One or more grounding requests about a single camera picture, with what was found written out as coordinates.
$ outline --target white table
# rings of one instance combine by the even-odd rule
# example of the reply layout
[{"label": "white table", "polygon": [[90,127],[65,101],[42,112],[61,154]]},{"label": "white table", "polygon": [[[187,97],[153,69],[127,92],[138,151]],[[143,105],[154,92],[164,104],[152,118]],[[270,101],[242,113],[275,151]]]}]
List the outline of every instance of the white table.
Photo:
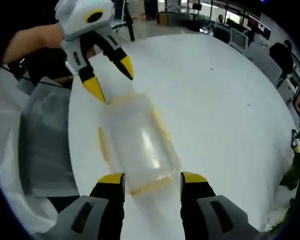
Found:
[{"label": "white table", "polygon": [[[132,84],[146,92],[171,133],[181,169],[207,177],[217,195],[237,204],[261,229],[293,157],[295,124],[275,87],[245,56],[209,35],[165,35],[123,48],[131,57],[133,82],[102,54],[90,59],[105,98],[131,92]],[[101,112],[101,103],[75,77],[69,148],[81,195],[110,173],[97,135]],[[127,195],[121,239],[184,238],[179,190],[171,186],[158,193],[151,206],[151,197]]]}]

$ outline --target white table surface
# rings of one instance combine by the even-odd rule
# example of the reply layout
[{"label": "white table surface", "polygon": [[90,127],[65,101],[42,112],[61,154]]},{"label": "white table surface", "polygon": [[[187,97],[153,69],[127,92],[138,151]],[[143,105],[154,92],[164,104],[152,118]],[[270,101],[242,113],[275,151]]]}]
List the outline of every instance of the white table surface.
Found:
[{"label": "white table surface", "polygon": [[[235,49],[205,34],[152,37],[123,49],[131,57],[133,82],[102,54],[90,59],[105,98],[129,93],[132,86],[147,93],[171,134],[182,171],[205,176],[217,195],[237,204],[262,229],[293,157],[295,128],[271,82]],[[102,107],[75,77],[69,148],[81,195],[89,195],[110,173],[97,134]],[[121,239],[183,239],[176,185],[155,198],[126,195]]]}]

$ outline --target clear plastic box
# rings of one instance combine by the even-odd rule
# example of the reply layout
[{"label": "clear plastic box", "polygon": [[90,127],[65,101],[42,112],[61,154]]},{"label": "clear plastic box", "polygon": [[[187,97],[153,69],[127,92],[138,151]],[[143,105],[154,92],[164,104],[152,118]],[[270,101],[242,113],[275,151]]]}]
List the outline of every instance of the clear plastic box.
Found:
[{"label": "clear plastic box", "polygon": [[115,99],[102,114],[100,147],[110,171],[125,173],[131,195],[156,190],[179,177],[180,161],[146,94]]}]

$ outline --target human hand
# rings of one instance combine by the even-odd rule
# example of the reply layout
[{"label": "human hand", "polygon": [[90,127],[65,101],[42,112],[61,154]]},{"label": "human hand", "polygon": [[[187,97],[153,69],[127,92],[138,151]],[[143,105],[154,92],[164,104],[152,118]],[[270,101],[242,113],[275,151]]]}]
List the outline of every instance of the human hand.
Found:
[{"label": "human hand", "polygon": [[38,27],[38,32],[44,47],[51,49],[61,48],[64,40],[62,31],[58,23]]}]

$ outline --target robotic hand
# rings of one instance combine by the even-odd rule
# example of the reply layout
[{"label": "robotic hand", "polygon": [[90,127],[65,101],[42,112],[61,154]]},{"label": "robotic hand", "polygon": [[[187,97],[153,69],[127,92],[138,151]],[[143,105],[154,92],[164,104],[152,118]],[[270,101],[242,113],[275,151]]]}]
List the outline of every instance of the robotic hand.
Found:
[{"label": "robotic hand", "polygon": [[[57,222],[36,240],[119,240],[124,219],[125,175],[101,178],[90,196],[81,196],[59,213]],[[248,222],[248,215],[224,196],[216,196],[207,180],[181,173],[181,210],[186,240],[268,240]]]},{"label": "robotic hand", "polygon": [[78,72],[83,86],[104,103],[105,96],[94,70],[82,52],[82,38],[90,38],[110,61],[130,80],[134,71],[129,56],[118,45],[109,18],[114,4],[111,0],[60,0],[55,6],[66,52],[66,65],[72,74]]}]

